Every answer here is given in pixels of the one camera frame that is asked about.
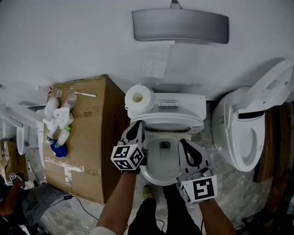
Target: shoe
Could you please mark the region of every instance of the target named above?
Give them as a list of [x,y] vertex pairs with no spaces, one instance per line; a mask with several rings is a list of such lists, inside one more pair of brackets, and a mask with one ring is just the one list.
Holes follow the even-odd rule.
[[144,186],[144,188],[143,188],[143,197],[144,197],[144,199],[147,199],[147,198],[154,199],[153,194],[152,194],[152,188],[149,185]]

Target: black pants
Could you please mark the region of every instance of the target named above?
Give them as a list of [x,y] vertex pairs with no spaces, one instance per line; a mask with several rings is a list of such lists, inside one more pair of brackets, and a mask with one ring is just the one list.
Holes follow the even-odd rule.
[[[191,218],[176,185],[164,186],[163,189],[168,208],[166,234],[201,235],[199,227]],[[164,235],[165,233],[156,224],[155,209],[155,200],[152,198],[146,199],[130,225],[128,235]]]

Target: white wall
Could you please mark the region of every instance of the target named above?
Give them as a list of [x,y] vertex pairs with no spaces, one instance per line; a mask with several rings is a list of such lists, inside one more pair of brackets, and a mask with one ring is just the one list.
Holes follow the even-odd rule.
[[[294,60],[294,1],[179,2],[228,16],[229,44],[176,42],[169,49],[165,42],[134,41],[130,12],[168,8],[170,0],[3,0],[0,84],[6,89],[0,89],[0,99],[44,104],[36,85],[102,73],[124,92],[142,81],[158,90],[217,99],[252,85],[277,58]],[[157,61],[167,63],[163,78],[152,71]]]

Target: toilet paper roll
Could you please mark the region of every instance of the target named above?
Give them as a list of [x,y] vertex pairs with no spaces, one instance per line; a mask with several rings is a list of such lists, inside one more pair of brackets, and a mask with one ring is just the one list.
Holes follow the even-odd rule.
[[153,108],[153,92],[146,86],[135,85],[128,90],[124,103],[127,110],[148,112]]

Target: packing tape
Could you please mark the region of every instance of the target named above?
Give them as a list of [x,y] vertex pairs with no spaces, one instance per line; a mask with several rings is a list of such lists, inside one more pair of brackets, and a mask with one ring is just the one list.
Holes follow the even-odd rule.
[[82,163],[77,164],[76,162],[61,162],[56,157],[45,156],[45,162],[52,163],[54,165],[64,168],[65,182],[69,190],[71,190],[72,184],[72,171],[81,172],[89,175],[101,175],[100,168],[93,169]]

